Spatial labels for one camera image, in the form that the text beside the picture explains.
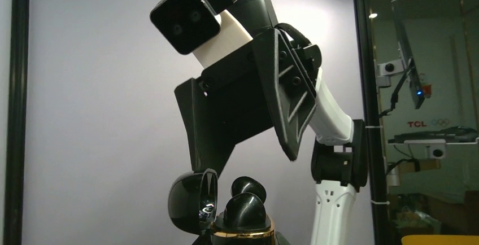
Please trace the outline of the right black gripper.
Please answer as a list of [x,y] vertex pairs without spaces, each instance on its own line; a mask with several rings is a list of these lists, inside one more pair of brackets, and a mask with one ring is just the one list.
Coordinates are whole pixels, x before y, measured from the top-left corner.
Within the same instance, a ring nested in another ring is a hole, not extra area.
[[317,45],[293,46],[280,29],[256,36],[199,80],[175,88],[186,129],[191,169],[221,176],[235,146],[274,128],[289,160],[298,157],[302,135],[316,109],[321,66]]

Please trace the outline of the black earbud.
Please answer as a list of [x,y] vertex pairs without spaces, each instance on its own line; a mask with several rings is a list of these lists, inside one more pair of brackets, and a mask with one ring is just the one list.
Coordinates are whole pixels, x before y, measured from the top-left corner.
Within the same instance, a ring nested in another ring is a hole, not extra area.
[[230,229],[264,228],[267,224],[264,204],[253,193],[240,193],[226,204],[223,222]]
[[230,193],[231,196],[236,196],[240,193],[252,193],[256,195],[262,203],[265,203],[267,198],[267,192],[264,186],[248,176],[236,178],[231,185]]

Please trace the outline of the black glossy earbud charging case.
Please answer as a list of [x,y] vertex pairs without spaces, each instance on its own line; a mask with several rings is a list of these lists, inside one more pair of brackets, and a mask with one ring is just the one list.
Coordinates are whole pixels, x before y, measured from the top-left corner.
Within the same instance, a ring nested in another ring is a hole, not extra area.
[[179,230],[196,236],[194,244],[280,244],[273,219],[259,229],[230,229],[220,207],[219,176],[213,169],[184,173],[173,182],[168,195],[168,215]]

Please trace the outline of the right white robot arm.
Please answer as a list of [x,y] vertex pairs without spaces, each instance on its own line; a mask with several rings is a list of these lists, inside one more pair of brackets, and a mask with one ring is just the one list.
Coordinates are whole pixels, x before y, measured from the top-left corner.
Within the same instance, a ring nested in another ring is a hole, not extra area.
[[196,244],[287,244],[266,213],[267,193],[238,177],[217,211],[217,181],[235,146],[273,128],[289,160],[306,127],[316,140],[312,244],[345,244],[356,193],[367,180],[365,124],[345,114],[323,80],[319,47],[277,21],[271,0],[162,0],[152,23],[203,67],[175,88],[191,171],[178,177],[168,213]]

